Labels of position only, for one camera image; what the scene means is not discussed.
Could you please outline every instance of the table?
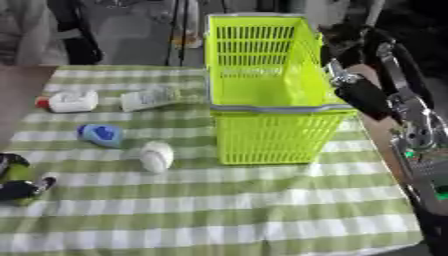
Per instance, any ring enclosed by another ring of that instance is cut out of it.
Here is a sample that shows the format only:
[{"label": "table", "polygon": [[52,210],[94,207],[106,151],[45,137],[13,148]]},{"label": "table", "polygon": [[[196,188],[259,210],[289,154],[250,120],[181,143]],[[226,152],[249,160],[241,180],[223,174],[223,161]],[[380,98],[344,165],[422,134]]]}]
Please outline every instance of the table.
[{"label": "table", "polygon": [[[34,110],[8,151],[58,186],[28,208],[0,208],[0,253],[15,255],[364,255],[418,243],[403,193],[357,119],[310,165],[223,167],[204,105],[122,113],[118,96],[148,84],[203,93],[203,71],[61,68],[46,92],[97,89],[94,113]],[[77,125],[126,130],[123,149],[78,141]],[[176,151],[151,176],[137,152],[149,140]]]}]

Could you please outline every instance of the green light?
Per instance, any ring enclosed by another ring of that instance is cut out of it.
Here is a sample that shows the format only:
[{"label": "green light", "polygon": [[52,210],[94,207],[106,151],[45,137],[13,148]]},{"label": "green light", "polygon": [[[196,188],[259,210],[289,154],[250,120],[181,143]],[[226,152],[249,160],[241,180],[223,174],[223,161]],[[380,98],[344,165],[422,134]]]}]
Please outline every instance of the green light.
[{"label": "green light", "polygon": [[408,152],[404,153],[404,155],[405,155],[407,158],[411,158],[411,157],[414,157],[414,152],[412,152],[412,151],[408,151]]}]

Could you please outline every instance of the person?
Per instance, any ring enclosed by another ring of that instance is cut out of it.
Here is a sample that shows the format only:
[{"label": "person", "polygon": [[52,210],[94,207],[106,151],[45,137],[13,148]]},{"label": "person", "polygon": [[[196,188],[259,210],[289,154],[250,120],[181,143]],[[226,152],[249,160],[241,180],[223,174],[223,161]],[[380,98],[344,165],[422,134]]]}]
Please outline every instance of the person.
[{"label": "person", "polygon": [[47,0],[0,0],[0,65],[65,65],[57,21]]}]

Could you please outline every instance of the plastic basket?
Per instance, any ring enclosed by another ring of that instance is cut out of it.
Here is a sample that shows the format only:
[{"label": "plastic basket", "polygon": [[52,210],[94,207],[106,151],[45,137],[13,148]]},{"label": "plastic basket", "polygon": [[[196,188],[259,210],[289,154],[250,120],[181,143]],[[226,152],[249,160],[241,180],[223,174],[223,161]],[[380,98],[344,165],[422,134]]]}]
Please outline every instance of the plastic basket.
[{"label": "plastic basket", "polygon": [[209,16],[208,93],[223,164],[310,162],[355,113],[322,71],[321,41],[298,15]]}]

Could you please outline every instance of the baseball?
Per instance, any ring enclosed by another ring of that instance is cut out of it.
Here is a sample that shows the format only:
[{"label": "baseball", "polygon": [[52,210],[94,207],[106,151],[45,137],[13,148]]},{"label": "baseball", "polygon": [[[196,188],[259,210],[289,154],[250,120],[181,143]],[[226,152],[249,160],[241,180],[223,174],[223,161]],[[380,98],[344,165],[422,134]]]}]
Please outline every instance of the baseball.
[{"label": "baseball", "polygon": [[174,161],[174,152],[165,142],[149,142],[140,152],[140,160],[143,167],[154,174],[168,170]]}]

